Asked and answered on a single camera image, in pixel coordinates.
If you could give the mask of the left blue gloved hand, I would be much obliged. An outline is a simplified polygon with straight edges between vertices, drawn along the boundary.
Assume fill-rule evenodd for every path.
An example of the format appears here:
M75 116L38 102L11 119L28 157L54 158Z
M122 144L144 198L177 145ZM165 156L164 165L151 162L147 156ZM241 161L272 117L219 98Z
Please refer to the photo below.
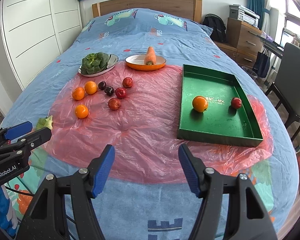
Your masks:
M18 220L12 202L4 185L0 186L0 228L9 236L14 237L17 231Z

